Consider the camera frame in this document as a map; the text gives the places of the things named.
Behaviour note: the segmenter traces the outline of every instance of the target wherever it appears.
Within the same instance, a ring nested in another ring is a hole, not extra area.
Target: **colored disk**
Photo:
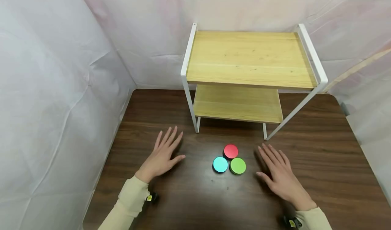
[[[228,161],[219,156],[213,161],[213,169],[218,173],[223,173],[228,169]]]
[[[239,150],[235,145],[226,145],[224,147],[224,156],[226,156],[226,158],[228,158],[229,160],[236,158],[238,154]]]
[[[245,172],[245,162],[241,158],[234,158],[229,164],[229,169],[233,174],[240,175]]]

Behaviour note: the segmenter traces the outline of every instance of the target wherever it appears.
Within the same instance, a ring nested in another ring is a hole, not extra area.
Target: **red disk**
[[[239,150],[238,150],[238,148],[235,145],[226,145],[225,148],[224,148],[224,155],[228,159],[236,158],[238,153],[239,153]]]

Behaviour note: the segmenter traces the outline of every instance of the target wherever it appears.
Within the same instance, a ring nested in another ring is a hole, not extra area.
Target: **white wall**
[[[0,0],[0,229],[81,227],[134,88],[83,0]]]
[[[391,53],[330,90],[391,204]]]
[[[181,89],[191,24],[290,31],[302,22],[332,81],[391,40],[391,0],[85,0],[139,88]]]

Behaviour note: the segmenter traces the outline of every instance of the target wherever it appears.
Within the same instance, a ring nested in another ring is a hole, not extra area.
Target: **shelf board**
[[[297,33],[195,33],[187,81],[311,90],[316,78]]]
[[[277,89],[230,85],[197,85],[195,116],[252,122],[281,123]]]

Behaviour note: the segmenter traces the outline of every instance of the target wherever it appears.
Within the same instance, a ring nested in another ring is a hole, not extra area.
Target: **white metal frame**
[[[300,104],[298,104],[298,106],[296,106],[294,110],[291,111],[291,113],[287,117],[285,117],[285,119],[278,125],[278,127],[276,127],[276,129],[272,133],[270,133],[269,136],[267,135],[266,124],[262,124],[263,138],[266,141],[273,137],[273,135],[275,135],[276,132],[278,132],[303,106],[305,106],[308,101],[310,101],[317,93],[321,92],[328,82],[322,63],[319,60],[319,57],[316,53],[314,45],[311,42],[310,36],[308,35],[304,24],[298,24],[295,28],[295,32],[297,32],[297,34],[299,35],[301,43],[304,47],[305,54],[307,55],[307,59],[311,65],[312,71],[314,72],[318,86],[312,89],[312,91],[300,102]]]
[[[197,24],[193,23],[193,26],[191,27],[191,31],[190,31],[189,41],[186,47],[185,58],[183,59],[183,64],[181,69],[181,79],[183,83],[183,89],[185,90],[185,94],[186,94],[187,104],[189,105],[191,119],[193,120],[194,129],[196,133],[199,133],[201,117],[197,117],[196,119],[196,115],[194,114],[193,102],[191,101],[189,84],[187,82],[187,77],[186,77],[187,66],[189,64],[191,48],[193,48],[193,41],[194,41],[194,36],[196,34],[196,30],[197,30]]]
[[[196,115],[194,114],[193,102],[191,101],[189,84],[187,82],[187,77],[186,77],[187,66],[189,64],[190,53],[193,47],[193,41],[194,41],[194,36],[196,34],[196,31],[197,31],[197,23],[193,23],[190,31],[189,42],[187,43],[185,58],[183,59],[183,64],[181,69],[181,79],[183,83],[183,89],[185,90],[185,94],[186,94],[187,104],[190,109],[191,119],[193,120],[194,129],[196,133],[199,133],[201,118],[200,117],[196,118]],[[328,82],[322,63],[319,60],[319,57],[316,53],[314,45],[311,42],[311,39],[308,35],[308,32],[304,24],[298,24],[297,27],[295,28],[295,32],[297,32],[297,34],[299,35],[308,62],[311,65],[312,71],[314,72],[316,82],[318,85],[316,88],[312,89],[312,91],[300,102],[300,104],[298,104],[298,106],[287,117],[285,117],[285,119],[278,125],[278,127],[272,133],[270,133],[269,136],[267,135],[266,124],[265,123],[262,124],[263,138],[265,140],[269,140],[271,137],[273,137],[276,134],[276,132],[278,132],[303,106],[305,106],[305,104],[307,104],[309,100],[311,100],[317,93],[321,92],[325,88]]]

